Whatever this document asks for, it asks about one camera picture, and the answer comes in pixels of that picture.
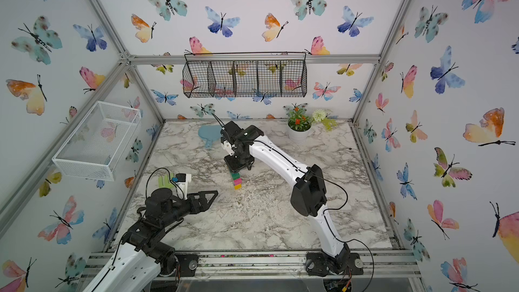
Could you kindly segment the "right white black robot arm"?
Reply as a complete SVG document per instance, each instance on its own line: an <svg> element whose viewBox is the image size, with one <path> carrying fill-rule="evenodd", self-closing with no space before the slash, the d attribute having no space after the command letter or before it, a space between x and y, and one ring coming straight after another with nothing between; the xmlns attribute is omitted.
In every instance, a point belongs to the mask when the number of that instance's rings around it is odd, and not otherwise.
<svg viewBox="0 0 519 292"><path fill-rule="evenodd" d="M319 166L297 161L254 125L243 129L230 121L221 124L220 133L221 146L228 153L224 160L230 171L251 170L254 162L260 160L292 187L291 205L309 220L325 255L339 261L347 257L351 242L368 247L359 239L340 238L329 214L333 209L327 206L326 184L332 181L324 178Z"/></svg>

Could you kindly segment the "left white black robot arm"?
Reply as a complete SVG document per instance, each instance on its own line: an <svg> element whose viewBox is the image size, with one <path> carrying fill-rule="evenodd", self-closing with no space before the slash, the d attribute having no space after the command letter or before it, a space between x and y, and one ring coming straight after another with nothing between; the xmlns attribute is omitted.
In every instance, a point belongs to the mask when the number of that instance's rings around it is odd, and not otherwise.
<svg viewBox="0 0 519 292"><path fill-rule="evenodd" d="M116 251L85 291L151 291L156 278L194 277L197 254L178 253L162 239L188 215L210 209L217 191L189 193L185 199L171 189L159 188L138 209L139 220L120 239Z"/></svg>

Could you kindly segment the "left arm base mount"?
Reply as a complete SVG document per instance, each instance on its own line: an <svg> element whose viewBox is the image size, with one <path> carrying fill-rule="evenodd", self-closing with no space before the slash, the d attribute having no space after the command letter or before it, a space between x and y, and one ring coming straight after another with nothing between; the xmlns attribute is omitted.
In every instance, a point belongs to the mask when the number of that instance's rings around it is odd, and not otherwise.
<svg viewBox="0 0 519 292"><path fill-rule="evenodd" d="M159 255L157 258L147 256L147 260L151 260L155 267L159 266L158 277L194 277L199 263L199 254L171 252Z"/></svg>

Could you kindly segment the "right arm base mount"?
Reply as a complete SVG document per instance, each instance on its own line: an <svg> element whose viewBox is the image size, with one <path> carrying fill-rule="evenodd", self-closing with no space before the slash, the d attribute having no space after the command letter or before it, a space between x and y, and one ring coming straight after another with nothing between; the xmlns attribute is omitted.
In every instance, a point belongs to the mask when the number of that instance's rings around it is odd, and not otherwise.
<svg viewBox="0 0 519 292"><path fill-rule="evenodd" d="M357 253L348 253L332 257L324 252L306 254L305 271L309 276L326 277L328 275L363 275L363 263Z"/></svg>

